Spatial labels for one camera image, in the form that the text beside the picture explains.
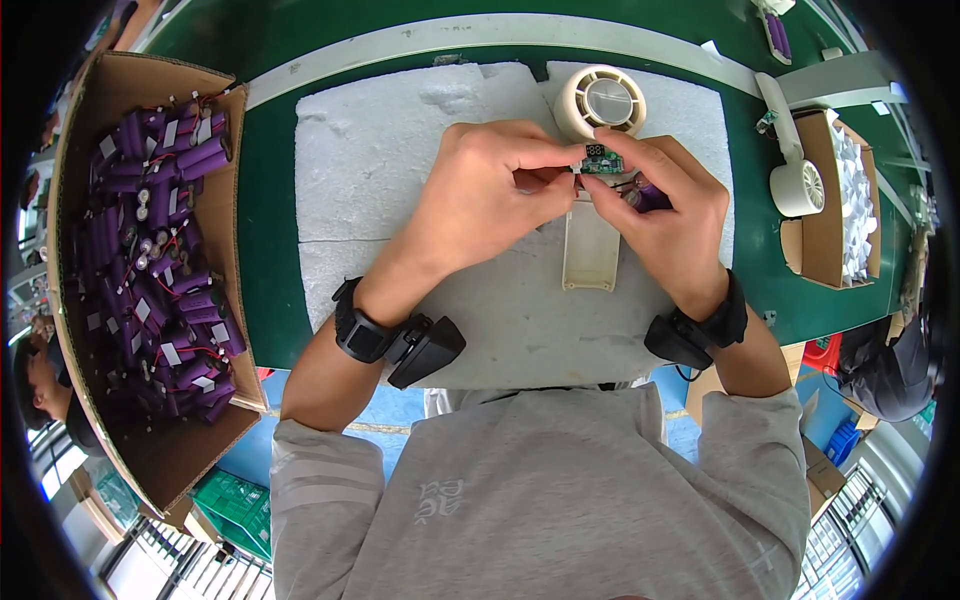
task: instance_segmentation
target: white fan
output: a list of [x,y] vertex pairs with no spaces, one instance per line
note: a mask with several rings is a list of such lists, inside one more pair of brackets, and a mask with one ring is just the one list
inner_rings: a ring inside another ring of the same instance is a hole
[[567,80],[553,104],[560,130],[576,142],[593,142],[593,130],[610,127],[636,135],[647,118],[647,103],[634,80],[606,64],[586,66]]

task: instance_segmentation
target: person's left hand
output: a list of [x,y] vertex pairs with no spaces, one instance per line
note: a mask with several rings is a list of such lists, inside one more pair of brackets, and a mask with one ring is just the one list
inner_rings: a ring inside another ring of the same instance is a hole
[[490,260],[570,209],[573,174],[562,167],[585,156],[532,121],[452,125],[403,244],[445,274]]

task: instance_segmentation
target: circuit board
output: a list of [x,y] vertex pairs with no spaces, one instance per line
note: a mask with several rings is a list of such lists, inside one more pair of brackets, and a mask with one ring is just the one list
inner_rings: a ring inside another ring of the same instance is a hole
[[610,152],[603,144],[587,144],[587,157],[570,165],[574,173],[609,175],[623,173],[623,158]]

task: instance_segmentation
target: hand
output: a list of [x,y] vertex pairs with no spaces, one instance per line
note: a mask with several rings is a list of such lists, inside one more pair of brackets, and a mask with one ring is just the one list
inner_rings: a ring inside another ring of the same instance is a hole
[[378,323],[399,323],[446,276],[566,214],[576,192],[562,167],[586,155],[583,144],[561,146],[531,121],[450,126],[417,210],[357,286],[354,305]]
[[673,205],[640,214],[600,179],[581,176],[597,213],[623,235],[687,317],[705,320],[727,296],[730,281],[718,257],[730,192],[669,135],[642,141],[609,129],[595,135]]

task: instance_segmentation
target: green workbench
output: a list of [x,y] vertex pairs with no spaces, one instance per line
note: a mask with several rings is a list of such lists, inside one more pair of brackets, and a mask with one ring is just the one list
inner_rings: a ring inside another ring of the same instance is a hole
[[[166,23],[147,52],[188,60],[250,81],[303,54],[375,30],[451,16],[451,5],[423,0],[399,3],[329,4],[310,0],[192,0]],[[602,3],[605,12],[577,2],[475,0],[455,14],[551,12],[602,18],[642,27],[696,44],[716,42],[724,56],[754,70],[780,75],[821,61],[820,51],[846,48],[840,37],[804,2],[783,19],[793,51],[792,67],[777,62],[767,47],[749,0],[621,0]],[[257,365],[290,369],[310,340],[300,278],[294,198],[295,105],[303,96],[336,85],[433,64],[435,54],[385,60],[299,87],[251,109],[244,123],[238,197],[240,275],[247,325]],[[812,339],[867,323],[897,310],[900,281],[911,236],[893,205],[881,199],[880,278],[873,285],[832,291],[792,274],[780,250],[780,220],[768,187],[770,171],[782,164],[776,141],[754,131],[766,106],[757,98],[664,64],[607,53],[537,46],[466,48],[465,60],[520,60],[535,77],[545,77],[548,60],[608,62],[659,73],[716,89],[722,98],[730,140],[736,200],[733,269],[748,301],[762,314],[776,311],[772,327],[781,344]],[[843,120],[875,150],[883,175],[913,209],[909,185],[914,172],[883,165],[884,158],[908,158],[906,143],[891,119],[871,107],[844,108]]]

